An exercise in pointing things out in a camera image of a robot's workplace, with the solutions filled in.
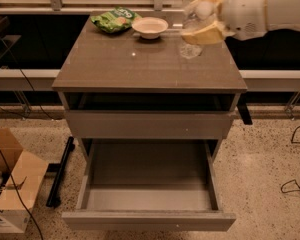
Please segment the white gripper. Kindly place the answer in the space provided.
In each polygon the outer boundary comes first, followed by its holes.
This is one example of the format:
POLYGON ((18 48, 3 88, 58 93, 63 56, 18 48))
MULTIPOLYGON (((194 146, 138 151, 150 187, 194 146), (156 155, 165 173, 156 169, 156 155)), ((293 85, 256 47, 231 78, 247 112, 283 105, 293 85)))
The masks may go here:
POLYGON ((181 32, 183 40, 191 45, 210 45, 231 36, 248 40, 267 32, 265 0, 194 0, 184 8, 186 16, 218 15, 220 11, 226 26, 213 22, 202 29, 186 29, 181 32))

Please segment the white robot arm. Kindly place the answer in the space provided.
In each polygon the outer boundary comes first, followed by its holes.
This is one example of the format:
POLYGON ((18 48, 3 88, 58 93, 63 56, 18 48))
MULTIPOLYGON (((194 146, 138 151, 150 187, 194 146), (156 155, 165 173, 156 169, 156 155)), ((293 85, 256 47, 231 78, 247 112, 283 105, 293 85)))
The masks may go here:
POLYGON ((184 8, 183 40, 209 45, 288 29, 300 32, 300 0, 194 0, 184 8))

